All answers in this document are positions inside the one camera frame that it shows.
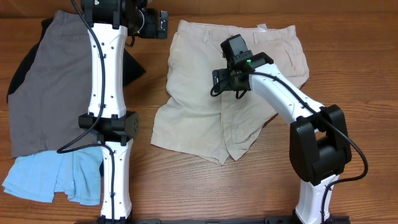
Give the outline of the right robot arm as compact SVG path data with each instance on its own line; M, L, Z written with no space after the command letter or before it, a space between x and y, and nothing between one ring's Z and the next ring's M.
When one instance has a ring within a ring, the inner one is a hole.
M264 223L349 223L328 207L332 182L339 179L352 154L343 111L311 99L286 79L264 52L253 54L241 35L221 43L227 67L214 70L211 95L235 91L240 99L253 91L268 102L290 128L290 163L301 180L291 215L266 217Z

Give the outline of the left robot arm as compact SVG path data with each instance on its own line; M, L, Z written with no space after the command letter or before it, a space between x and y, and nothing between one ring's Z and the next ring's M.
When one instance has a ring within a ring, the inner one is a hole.
M103 156L103 204L97 223L132 223L129 158L139 132L139 114L126 108L123 57L127 37L166 39L169 14L147 1L82 1L91 44L92 87L78 124L96 135Z

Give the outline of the beige khaki shorts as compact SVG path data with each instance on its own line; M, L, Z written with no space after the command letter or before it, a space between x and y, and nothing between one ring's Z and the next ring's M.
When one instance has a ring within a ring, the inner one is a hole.
M226 66L220 45L236 34L254 54L270 56L295 86L308 80L307 60L295 26L242 28L180 21L168 60L170 98L155 115L153 145L223 165L228 158L241 158L275 116L275 109L251 91L241 99L232 91L210 95L213 71Z

